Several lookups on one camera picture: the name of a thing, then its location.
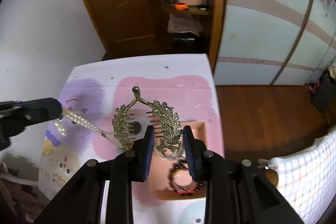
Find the checkered bed blanket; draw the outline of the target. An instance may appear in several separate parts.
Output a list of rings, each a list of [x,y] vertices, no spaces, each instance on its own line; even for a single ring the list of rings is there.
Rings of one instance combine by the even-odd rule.
[[[317,223],[335,196],[335,127],[313,144],[288,156],[258,159],[276,171],[278,191],[304,223]]]

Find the pink jewelry tray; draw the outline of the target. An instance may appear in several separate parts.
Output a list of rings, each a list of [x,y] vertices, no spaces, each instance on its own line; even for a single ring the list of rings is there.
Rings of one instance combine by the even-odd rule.
[[[206,195],[204,184],[194,182],[190,176],[184,152],[175,160],[164,159],[155,152],[148,182],[151,194],[159,200],[185,200]]]

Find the round wooden bedpost knob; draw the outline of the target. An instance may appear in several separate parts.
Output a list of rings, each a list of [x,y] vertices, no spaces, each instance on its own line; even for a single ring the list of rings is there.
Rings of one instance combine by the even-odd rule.
[[[275,186],[278,186],[279,176],[275,170],[272,169],[265,169],[264,174],[266,178]]]

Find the gold leaf hair comb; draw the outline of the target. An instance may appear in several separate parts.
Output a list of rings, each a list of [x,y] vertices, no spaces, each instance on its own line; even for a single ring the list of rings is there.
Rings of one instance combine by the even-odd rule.
[[[148,108],[149,124],[155,133],[154,150],[159,157],[177,160],[183,154],[181,123],[177,113],[166,102],[154,100],[149,102],[141,97],[141,89],[132,87],[134,99],[127,105],[116,108],[112,119],[113,135],[123,149],[128,149],[135,142],[134,118],[130,109],[137,103]]]

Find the sliding wardrobe doors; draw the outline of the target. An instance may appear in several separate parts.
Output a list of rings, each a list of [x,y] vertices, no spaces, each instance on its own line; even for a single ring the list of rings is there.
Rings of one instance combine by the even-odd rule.
[[[335,0],[227,0],[217,85],[303,85],[335,60]]]

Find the folded cloth on shelf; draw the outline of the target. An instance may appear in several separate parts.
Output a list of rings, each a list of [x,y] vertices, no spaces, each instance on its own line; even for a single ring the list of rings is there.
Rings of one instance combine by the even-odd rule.
[[[192,15],[170,14],[167,31],[172,34],[193,33],[199,35],[203,31],[203,27]]]

